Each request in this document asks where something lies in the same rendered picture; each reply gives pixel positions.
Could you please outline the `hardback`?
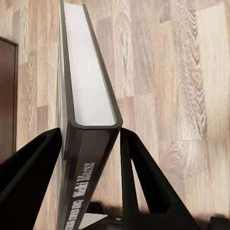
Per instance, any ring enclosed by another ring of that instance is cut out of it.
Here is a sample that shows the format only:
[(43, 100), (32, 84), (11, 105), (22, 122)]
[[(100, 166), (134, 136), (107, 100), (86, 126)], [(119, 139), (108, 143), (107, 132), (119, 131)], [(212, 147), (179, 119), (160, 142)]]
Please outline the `hardback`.
[(86, 4), (60, 0), (55, 230), (78, 230), (123, 125)]

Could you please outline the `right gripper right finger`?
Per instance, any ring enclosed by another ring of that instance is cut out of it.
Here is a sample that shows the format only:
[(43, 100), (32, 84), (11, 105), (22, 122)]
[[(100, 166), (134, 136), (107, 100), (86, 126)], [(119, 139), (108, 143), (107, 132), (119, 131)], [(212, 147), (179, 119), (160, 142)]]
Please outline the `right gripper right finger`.
[[(124, 127), (120, 131), (124, 230), (201, 230), (139, 136)], [(131, 160), (149, 214), (139, 211)]]

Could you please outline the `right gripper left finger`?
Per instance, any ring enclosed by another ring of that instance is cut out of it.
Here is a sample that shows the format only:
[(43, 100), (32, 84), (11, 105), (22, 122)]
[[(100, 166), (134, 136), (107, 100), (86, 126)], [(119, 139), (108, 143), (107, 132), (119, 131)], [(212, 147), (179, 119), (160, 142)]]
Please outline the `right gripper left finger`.
[(0, 230), (33, 230), (61, 147), (57, 127), (0, 163)]

